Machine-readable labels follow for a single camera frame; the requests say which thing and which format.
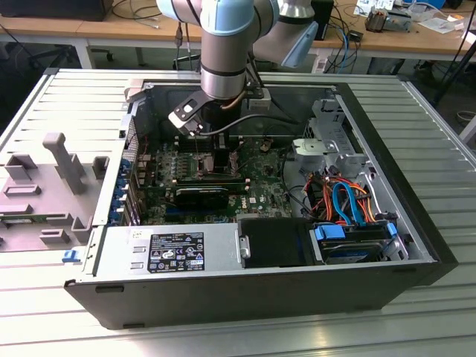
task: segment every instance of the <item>warning label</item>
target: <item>warning label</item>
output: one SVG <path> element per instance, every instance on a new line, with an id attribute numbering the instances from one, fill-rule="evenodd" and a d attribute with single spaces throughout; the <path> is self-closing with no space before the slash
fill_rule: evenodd
<path id="1" fill-rule="evenodd" d="M 153 234 L 149 252 L 151 273 L 205 269 L 203 232 Z"/>

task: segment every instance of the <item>motherboard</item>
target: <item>motherboard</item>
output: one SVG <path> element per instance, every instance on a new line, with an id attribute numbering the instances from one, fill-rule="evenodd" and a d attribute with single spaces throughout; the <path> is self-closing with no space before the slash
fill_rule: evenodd
<path id="1" fill-rule="evenodd" d="M 144 200 L 142 225 L 226 223 L 241 216 L 290 217 L 289 197 L 280 177 L 279 147 L 271 139 L 236 142 L 227 167 L 217 172 L 218 155 L 206 145 L 148 144 L 138 159 L 138 182 Z"/>

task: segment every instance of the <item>aluminum workbench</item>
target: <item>aluminum workbench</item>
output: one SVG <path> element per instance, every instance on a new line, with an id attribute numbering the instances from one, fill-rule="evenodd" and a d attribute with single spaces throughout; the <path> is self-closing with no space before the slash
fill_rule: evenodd
<path id="1" fill-rule="evenodd" d="M 51 163 L 46 131 L 69 132 L 69 152 L 90 162 L 115 148 L 131 78 L 160 71 L 60 70 L 44 75 L 0 138 L 12 153 Z M 272 80 L 264 74 L 263 80 Z M 473 356 L 476 348 L 476 158 L 410 84 L 395 77 L 280 74 L 348 83 L 460 265 L 378 312 L 112 331 L 63 284 L 81 265 L 63 251 L 0 254 L 1 356 Z M 5 171 L 0 177 L 6 178 Z"/>

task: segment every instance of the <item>green circuit board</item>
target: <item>green circuit board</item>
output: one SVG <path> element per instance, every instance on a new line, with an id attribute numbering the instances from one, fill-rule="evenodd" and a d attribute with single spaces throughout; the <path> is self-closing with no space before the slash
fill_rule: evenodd
<path id="1" fill-rule="evenodd" d="M 262 150 L 263 140 L 247 139 L 237 152 L 237 166 L 233 174 L 207 175 L 219 182 L 220 177 L 236 178 L 246 184 L 213 184 L 234 190 L 237 194 L 228 196 L 224 210 L 194 210 L 181 214 L 174 207 L 173 194 L 178 189 L 177 181 L 200 179 L 197 158 L 204 161 L 208 153 L 180 152 L 172 144 L 165 144 L 150 153 L 148 161 L 139 162 L 142 167 L 140 191 L 145 201 L 143 225 L 196 224 L 235 222 L 237 215 L 254 214 L 260 217 L 290 217 L 291 205 L 285 197 L 280 175 L 280 150 Z"/>

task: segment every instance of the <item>robotic arm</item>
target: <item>robotic arm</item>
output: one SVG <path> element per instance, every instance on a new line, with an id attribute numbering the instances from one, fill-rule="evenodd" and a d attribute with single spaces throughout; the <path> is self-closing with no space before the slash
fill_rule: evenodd
<path id="1" fill-rule="evenodd" d="M 165 16 L 202 27 L 202 90 L 169 115 L 183 134 L 196 135 L 202 120 L 218 129 L 223 112 L 244 98 L 248 53 L 297 67 L 318 25 L 311 0 L 157 0 Z M 227 117 L 239 115 L 228 111 Z"/>

